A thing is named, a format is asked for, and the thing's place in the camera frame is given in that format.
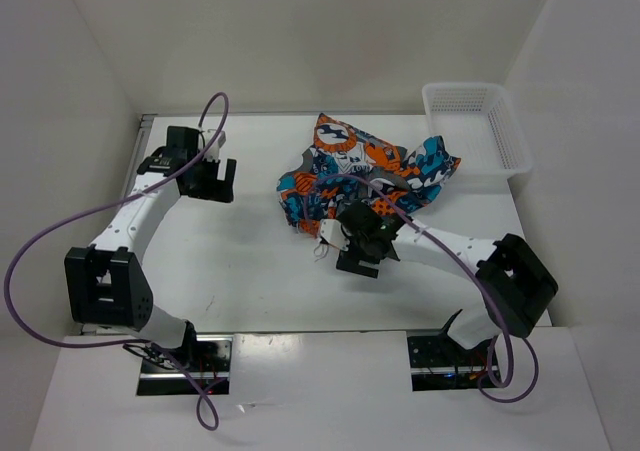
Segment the colourful patterned shorts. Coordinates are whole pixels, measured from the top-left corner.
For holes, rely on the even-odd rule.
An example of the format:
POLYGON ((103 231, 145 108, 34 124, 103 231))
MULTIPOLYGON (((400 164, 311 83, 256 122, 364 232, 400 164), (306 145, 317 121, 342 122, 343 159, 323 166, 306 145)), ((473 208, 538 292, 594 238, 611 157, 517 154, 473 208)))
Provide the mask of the colourful patterned shorts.
POLYGON ((413 151, 327 114, 318 115, 302 163, 278 180, 286 223, 318 235, 323 220, 362 203, 388 222, 434 202, 461 159, 444 138, 426 138, 413 151))

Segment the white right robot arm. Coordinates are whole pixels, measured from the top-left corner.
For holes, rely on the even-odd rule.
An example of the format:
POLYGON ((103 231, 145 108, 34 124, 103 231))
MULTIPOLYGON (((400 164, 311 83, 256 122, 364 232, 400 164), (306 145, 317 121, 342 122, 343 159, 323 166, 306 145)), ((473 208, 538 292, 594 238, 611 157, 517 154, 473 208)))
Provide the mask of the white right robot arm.
POLYGON ((460 364, 498 334, 526 338, 558 286, 519 236, 476 239, 421 223, 447 169, 427 176, 288 173, 277 186, 286 222, 269 222, 251 204, 206 214, 187 247, 204 289, 237 300, 225 320, 244 330, 335 330, 400 326, 403 305, 373 298, 433 297, 479 290, 477 303, 453 314, 440 356, 460 364))

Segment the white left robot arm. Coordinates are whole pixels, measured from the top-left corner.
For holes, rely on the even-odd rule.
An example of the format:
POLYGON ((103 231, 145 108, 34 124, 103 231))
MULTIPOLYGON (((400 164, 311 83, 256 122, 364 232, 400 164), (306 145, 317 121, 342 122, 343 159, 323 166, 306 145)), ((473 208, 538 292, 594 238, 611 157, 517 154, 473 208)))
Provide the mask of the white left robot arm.
POLYGON ((237 162, 220 158, 222 131, 170 126, 166 142, 138 166, 126 203, 86 247, 73 247, 64 268, 75 322, 128 331, 164 348, 175 369, 196 365, 192 323, 154 301, 142 261, 166 214, 181 198, 230 203, 237 162))

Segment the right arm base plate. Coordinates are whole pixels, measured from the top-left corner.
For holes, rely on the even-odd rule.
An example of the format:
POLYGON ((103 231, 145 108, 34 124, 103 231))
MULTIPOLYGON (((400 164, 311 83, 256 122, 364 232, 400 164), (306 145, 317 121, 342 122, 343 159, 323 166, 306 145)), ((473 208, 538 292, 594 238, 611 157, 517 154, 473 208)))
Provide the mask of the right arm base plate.
POLYGON ((437 329, 410 331, 406 340, 414 392, 475 389, 487 374, 489 340, 467 350, 437 329))

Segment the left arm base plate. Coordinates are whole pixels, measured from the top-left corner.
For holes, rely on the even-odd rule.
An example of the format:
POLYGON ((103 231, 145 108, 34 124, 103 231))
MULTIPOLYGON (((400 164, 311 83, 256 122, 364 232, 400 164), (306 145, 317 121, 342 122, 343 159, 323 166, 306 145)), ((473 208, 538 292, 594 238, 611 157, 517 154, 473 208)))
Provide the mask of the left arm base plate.
MULTIPOLYGON (((137 396, 196 395, 197 390, 165 356, 149 346, 130 345, 130 354, 141 359, 137 396)), ((190 357, 177 350, 172 355, 209 396, 228 395, 233 351, 232 335, 200 334, 190 357)))

